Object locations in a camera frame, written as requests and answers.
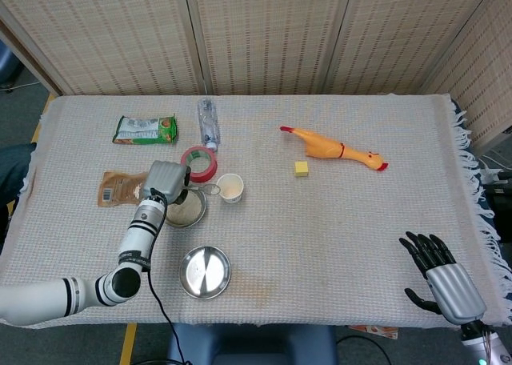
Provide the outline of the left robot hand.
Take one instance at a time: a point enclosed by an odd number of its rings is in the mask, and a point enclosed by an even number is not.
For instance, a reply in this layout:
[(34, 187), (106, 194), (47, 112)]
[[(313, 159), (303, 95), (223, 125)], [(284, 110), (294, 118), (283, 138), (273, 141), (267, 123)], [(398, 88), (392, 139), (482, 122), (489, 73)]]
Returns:
[(154, 161), (142, 186), (143, 197), (150, 197), (154, 189), (166, 197), (168, 204), (181, 205), (188, 195), (191, 169), (184, 164)]

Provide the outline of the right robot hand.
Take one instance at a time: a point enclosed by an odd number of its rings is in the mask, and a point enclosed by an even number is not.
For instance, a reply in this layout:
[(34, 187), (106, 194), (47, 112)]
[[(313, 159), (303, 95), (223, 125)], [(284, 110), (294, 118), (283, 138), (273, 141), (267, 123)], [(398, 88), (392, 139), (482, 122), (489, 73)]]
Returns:
[(432, 301), (425, 300), (406, 288), (404, 292), (414, 305), (460, 326), (484, 316), (487, 307), (483, 297), (465, 267), (456, 261), (439, 237), (407, 231), (399, 242), (410, 254), (434, 296)]

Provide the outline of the metal spoon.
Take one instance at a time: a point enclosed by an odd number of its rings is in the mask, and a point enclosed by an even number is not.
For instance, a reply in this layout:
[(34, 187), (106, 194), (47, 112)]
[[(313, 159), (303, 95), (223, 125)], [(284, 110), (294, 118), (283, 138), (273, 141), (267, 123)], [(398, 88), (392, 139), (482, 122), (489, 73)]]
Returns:
[(219, 195), (220, 192), (221, 192), (221, 188), (218, 185), (214, 184), (214, 183), (207, 183), (207, 184), (202, 185), (202, 186), (192, 186), (192, 185), (189, 185), (189, 186), (186, 187), (186, 189), (188, 191), (200, 191), (204, 195), (210, 195), (210, 196)]

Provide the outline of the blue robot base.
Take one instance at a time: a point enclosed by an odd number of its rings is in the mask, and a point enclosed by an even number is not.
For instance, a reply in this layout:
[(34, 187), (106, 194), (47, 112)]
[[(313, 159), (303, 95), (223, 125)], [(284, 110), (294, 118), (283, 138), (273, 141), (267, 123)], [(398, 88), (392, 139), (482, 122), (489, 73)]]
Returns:
[(338, 365), (332, 326), (175, 323), (167, 357), (193, 365)]

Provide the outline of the white paper cup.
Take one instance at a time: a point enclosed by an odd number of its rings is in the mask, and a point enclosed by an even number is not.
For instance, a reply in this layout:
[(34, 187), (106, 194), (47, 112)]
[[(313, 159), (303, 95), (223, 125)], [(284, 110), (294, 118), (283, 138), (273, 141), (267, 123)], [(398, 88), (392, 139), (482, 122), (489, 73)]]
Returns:
[(219, 195), (226, 203), (234, 204), (241, 200), (244, 182), (238, 174), (224, 174), (216, 184), (220, 188)]

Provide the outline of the red tape roll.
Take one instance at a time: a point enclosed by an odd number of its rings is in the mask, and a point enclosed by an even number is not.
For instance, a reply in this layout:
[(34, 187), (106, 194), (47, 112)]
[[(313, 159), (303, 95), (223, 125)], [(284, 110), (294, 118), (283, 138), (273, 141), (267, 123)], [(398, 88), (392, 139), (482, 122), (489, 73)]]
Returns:
[(190, 180), (194, 183), (205, 183), (211, 180), (218, 169), (214, 152), (204, 146), (193, 146), (187, 149), (182, 155), (181, 164), (190, 168)]

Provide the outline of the brown snack pouch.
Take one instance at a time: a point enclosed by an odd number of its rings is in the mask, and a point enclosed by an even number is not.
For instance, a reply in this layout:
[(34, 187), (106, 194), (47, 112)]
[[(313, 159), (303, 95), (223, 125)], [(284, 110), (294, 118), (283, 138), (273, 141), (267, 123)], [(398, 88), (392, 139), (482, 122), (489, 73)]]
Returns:
[(143, 186), (147, 175), (147, 172), (127, 174), (119, 171), (105, 171), (98, 188), (98, 206), (138, 205), (144, 197)]

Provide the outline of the clear plastic bottle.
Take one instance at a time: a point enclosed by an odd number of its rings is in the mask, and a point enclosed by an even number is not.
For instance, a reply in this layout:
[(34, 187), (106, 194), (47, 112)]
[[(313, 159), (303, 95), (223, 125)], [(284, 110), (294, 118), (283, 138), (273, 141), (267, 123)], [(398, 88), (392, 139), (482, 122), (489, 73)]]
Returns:
[(197, 109), (202, 144), (216, 153), (221, 136), (215, 103), (211, 98), (201, 98), (198, 101)]

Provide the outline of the black box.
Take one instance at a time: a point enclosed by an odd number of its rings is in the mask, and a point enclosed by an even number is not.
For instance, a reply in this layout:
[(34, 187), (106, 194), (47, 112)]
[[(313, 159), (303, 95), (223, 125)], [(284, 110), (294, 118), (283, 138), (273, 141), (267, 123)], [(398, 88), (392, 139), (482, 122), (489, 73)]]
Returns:
[(494, 212), (494, 224), (512, 233), (512, 183), (484, 186), (487, 202)]

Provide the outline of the steel plate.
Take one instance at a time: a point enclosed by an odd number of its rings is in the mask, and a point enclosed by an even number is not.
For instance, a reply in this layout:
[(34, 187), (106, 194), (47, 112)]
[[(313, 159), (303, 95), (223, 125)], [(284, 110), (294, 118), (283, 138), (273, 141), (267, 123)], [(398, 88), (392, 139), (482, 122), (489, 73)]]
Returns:
[(196, 247), (183, 258), (179, 279), (183, 290), (195, 299), (213, 299), (229, 285), (231, 265), (217, 247)]

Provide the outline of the white power strip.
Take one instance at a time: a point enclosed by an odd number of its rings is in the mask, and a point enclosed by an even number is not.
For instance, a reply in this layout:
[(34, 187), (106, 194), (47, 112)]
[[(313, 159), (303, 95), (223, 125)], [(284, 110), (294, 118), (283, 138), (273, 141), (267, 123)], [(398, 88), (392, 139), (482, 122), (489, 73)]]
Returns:
[(504, 166), (494, 160), (487, 163), (484, 158), (480, 158), (478, 162), (484, 185), (507, 183), (512, 179), (512, 166)]

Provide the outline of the white woven tablecloth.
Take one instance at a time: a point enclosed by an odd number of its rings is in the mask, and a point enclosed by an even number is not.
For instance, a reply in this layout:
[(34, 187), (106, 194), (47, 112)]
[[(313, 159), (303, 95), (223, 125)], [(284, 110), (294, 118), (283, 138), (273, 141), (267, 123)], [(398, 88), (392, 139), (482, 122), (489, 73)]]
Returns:
[[(322, 323), (443, 327), (404, 292), (430, 289), (399, 239), (434, 234), (452, 250), (485, 300), (487, 323), (512, 324), (512, 270), (478, 240), (458, 161), (447, 94), (218, 96), (218, 173), (242, 177), (242, 199), (209, 201), (201, 222), (164, 227), (138, 294), (115, 307), (56, 319), (82, 323)], [(44, 116), (37, 149), (0, 254), (0, 287), (113, 270), (134, 206), (99, 207), (107, 170), (137, 174), (177, 161), (199, 142), (196, 96), (69, 96)], [(173, 144), (112, 143), (122, 116), (174, 116)], [(312, 158), (281, 126), (312, 130), (380, 154), (384, 171), (346, 159)], [(307, 161), (309, 175), (294, 176)], [(228, 287), (213, 299), (182, 288), (179, 267), (196, 247), (230, 260)]]

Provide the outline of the bamboo screen panel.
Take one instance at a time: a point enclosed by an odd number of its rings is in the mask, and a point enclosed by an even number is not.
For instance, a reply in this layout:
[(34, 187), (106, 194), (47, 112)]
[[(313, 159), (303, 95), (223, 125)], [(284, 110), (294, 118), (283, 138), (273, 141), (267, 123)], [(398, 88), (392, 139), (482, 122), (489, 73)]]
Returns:
[(0, 39), (56, 95), (205, 90), (186, 0), (0, 0)]
[(422, 84), (466, 112), (476, 154), (512, 130), (512, 0), (482, 0)]
[(326, 94), (414, 94), (482, 0), (347, 0)]
[(208, 94), (319, 94), (349, 0), (186, 0)]

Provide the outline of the yellow rubber chicken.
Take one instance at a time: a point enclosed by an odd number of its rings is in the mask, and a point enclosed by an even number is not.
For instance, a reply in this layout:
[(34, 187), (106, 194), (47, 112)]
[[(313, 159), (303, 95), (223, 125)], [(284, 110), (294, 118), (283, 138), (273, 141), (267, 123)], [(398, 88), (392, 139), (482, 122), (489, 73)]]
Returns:
[(301, 138), (305, 143), (306, 155), (312, 158), (356, 161), (376, 171), (384, 171), (389, 166), (389, 163), (378, 153), (356, 150), (343, 142), (315, 133), (312, 130), (281, 126), (280, 131), (294, 134)]

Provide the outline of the blue chair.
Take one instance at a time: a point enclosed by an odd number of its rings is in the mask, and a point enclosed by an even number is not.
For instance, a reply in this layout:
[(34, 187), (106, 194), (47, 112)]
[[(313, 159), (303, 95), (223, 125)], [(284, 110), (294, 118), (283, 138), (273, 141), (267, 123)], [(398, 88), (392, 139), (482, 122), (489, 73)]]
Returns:
[(0, 40), (0, 90), (14, 86), (22, 64), (11, 49)]

